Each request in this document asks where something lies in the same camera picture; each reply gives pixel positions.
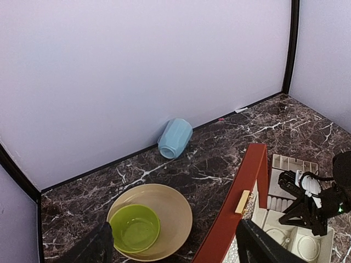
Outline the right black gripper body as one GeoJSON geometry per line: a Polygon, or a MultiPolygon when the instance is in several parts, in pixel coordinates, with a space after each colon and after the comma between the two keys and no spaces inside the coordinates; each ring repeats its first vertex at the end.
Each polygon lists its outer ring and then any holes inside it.
{"type": "Polygon", "coordinates": [[[327,220],[350,212],[350,151],[341,152],[332,159],[332,177],[316,177],[320,181],[332,181],[332,186],[319,193],[321,208],[318,209],[318,226],[312,230],[315,236],[327,234],[327,220]]]}

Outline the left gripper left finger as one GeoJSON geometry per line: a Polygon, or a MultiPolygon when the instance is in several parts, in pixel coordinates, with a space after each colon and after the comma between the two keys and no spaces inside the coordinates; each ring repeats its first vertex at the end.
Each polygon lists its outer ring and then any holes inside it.
{"type": "Polygon", "coordinates": [[[61,262],[112,262],[113,249],[112,228],[108,222],[104,222],[67,251],[61,262]]]}

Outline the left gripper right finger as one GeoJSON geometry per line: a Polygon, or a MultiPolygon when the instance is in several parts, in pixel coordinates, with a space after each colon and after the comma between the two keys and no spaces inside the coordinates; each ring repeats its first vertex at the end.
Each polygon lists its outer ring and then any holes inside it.
{"type": "Polygon", "coordinates": [[[279,245],[251,220],[241,219],[239,221],[235,237],[241,263],[305,262],[279,245]]]}

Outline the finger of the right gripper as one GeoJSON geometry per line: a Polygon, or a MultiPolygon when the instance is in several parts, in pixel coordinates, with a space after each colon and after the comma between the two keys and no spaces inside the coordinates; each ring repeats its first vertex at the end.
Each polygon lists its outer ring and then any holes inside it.
{"type": "Polygon", "coordinates": [[[283,211],[284,215],[279,218],[279,223],[297,227],[312,227],[311,208],[313,203],[311,197],[301,195],[283,211]]]}

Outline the small red jewelry tray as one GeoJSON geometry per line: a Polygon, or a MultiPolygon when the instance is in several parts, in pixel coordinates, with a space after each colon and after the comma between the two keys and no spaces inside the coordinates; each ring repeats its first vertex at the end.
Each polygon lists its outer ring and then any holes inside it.
{"type": "Polygon", "coordinates": [[[296,171],[312,172],[319,170],[317,163],[273,154],[267,208],[283,212],[301,195],[296,182],[296,171]]]}

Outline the white bangle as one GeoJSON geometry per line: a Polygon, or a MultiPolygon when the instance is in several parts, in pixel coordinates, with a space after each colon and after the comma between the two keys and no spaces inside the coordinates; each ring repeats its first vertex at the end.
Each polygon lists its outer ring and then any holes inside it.
{"type": "Polygon", "coordinates": [[[297,245],[298,251],[301,254],[306,254],[309,255],[309,257],[312,257],[312,254],[318,254],[320,250],[320,244],[319,242],[309,236],[303,236],[299,241],[297,245]]]}

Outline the large red jewelry box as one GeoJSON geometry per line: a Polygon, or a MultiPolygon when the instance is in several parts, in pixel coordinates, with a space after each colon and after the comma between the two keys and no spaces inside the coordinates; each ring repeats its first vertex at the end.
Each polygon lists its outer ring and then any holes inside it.
{"type": "Polygon", "coordinates": [[[333,228],[329,227],[325,236],[315,236],[309,229],[280,224],[283,213],[267,208],[268,192],[267,147],[265,144],[249,144],[220,212],[193,262],[239,262],[235,234],[245,215],[279,245],[305,262],[330,262],[333,228]],[[298,241],[303,236],[319,242],[318,254],[309,257],[298,251],[298,241]]]}

